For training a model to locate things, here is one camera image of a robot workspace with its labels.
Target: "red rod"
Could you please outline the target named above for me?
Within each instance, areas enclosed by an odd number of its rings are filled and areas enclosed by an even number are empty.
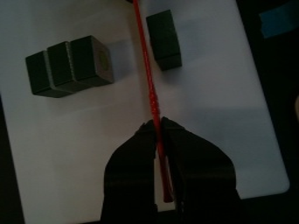
[[[140,36],[141,47],[142,47],[144,69],[145,69],[145,77],[146,77],[146,85],[148,85],[149,103],[150,103],[153,126],[154,126],[156,138],[157,138],[156,148],[157,148],[157,154],[160,159],[160,173],[162,178],[162,201],[172,202],[173,197],[172,197],[172,188],[171,188],[171,181],[169,181],[169,175],[168,175],[168,168],[167,168],[168,167],[167,159],[164,154],[158,101],[157,101],[157,96],[154,92],[153,76],[152,76],[152,70],[150,70],[150,64],[149,64],[148,52],[146,52],[146,46],[145,46],[145,33],[144,33],[137,1],[138,0],[133,0],[134,17],[136,17],[138,36]]]

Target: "white surface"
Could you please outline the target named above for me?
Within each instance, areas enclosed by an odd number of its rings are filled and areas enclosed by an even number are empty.
[[[285,168],[235,1],[141,1],[144,16],[168,9],[183,67],[161,73],[152,63],[162,116],[228,154],[241,198],[281,193]],[[132,5],[1,1],[0,27],[0,89],[25,221],[97,220],[106,161],[150,119]],[[109,48],[116,83],[61,99],[33,96],[24,57],[88,35]],[[158,187],[157,206],[169,209]]]

